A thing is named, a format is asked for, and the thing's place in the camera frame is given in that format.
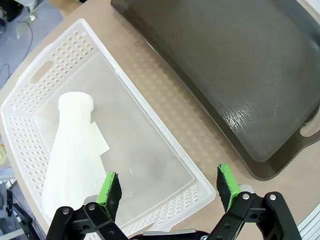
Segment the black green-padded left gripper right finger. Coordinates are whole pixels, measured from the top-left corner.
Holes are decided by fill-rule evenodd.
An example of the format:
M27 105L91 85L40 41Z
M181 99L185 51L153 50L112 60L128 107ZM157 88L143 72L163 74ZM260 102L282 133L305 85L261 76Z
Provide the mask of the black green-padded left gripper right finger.
M277 191L260 197L237 184L230 167L217 167L216 187L225 214L208 240L235 240L245 223L255 223L264 240L298 240L299 230L283 197Z

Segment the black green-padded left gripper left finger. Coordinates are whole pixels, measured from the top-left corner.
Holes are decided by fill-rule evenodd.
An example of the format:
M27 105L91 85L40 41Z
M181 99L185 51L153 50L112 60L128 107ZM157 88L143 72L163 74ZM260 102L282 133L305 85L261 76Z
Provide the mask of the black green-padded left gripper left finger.
M101 240L127 240L128 237L115 223L122 189L116 172L109 172L95 201L74 210L59 207L52 219L47 240L83 240L97 234Z

